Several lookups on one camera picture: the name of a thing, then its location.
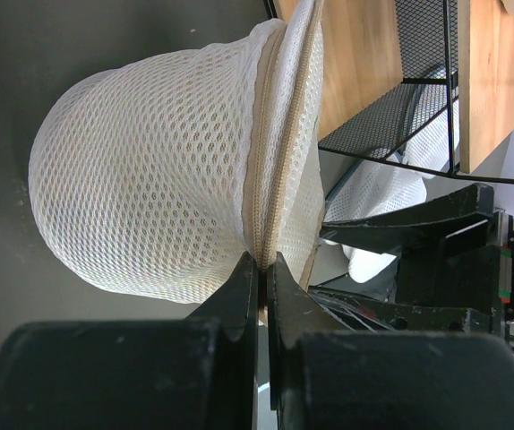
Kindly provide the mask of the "white mesh bag grey trim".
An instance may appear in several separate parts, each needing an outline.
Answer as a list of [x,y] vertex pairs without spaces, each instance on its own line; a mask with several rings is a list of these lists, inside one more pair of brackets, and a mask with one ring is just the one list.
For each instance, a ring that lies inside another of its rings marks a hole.
[[[417,116],[424,104],[416,104],[411,130],[418,132],[408,140],[400,155],[388,157],[404,165],[440,170],[449,162],[448,112],[441,112],[428,125]],[[327,202],[326,222],[370,218],[417,205],[425,201],[424,181],[434,178],[424,173],[364,160],[346,173]],[[357,283],[365,283],[390,266],[396,257],[374,253],[350,245],[342,246],[348,258],[348,274]]]

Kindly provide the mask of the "white mesh bra laundry bag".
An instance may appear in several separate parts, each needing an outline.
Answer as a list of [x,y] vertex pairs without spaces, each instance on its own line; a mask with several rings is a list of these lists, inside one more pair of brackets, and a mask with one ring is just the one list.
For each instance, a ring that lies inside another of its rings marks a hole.
[[226,44],[95,73],[50,109],[31,210],[68,269],[106,291],[200,304],[250,254],[306,287],[324,212],[323,4]]

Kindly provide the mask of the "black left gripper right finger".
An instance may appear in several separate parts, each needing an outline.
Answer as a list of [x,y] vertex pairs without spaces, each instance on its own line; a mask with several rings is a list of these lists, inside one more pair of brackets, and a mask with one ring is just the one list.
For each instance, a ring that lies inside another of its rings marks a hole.
[[267,269],[281,429],[514,429],[514,354],[490,335],[353,331],[278,256]]

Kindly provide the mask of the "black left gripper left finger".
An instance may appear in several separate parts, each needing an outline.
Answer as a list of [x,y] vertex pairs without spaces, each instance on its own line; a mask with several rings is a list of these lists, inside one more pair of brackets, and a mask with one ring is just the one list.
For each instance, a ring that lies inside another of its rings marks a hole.
[[260,273],[181,320],[33,322],[0,348],[0,429],[253,429]]

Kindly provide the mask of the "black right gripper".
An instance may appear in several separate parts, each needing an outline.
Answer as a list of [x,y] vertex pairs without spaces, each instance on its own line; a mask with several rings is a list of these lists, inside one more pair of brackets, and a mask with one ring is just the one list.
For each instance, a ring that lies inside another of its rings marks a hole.
[[330,242],[377,254],[415,249],[399,260],[399,304],[317,286],[308,293],[355,330],[502,336],[514,321],[514,219],[493,209],[493,188],[474,183],[403,210],[324,223]]

